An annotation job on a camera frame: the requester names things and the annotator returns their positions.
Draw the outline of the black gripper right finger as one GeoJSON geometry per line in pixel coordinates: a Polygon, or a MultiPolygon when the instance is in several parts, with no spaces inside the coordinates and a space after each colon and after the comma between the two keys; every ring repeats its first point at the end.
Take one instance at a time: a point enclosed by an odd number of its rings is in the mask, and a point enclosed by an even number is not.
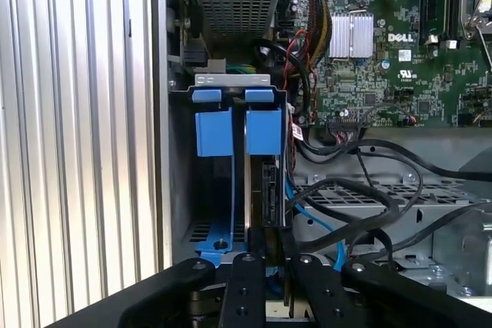
{"type": "Polygon", "coordinates": [[[372,263],[291,260],[318,327],[490,327],[491,313],[372,263]]]}

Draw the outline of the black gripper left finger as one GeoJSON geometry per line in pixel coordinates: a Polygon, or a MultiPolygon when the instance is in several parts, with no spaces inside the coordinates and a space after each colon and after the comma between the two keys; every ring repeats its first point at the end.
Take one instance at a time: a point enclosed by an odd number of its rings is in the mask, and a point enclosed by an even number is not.
{"type": "Polygon", "coordinates": [[[240,253],[218,266],[190,258],[138,285],[118,327],[264,327],[264,261],[240,253]]]}

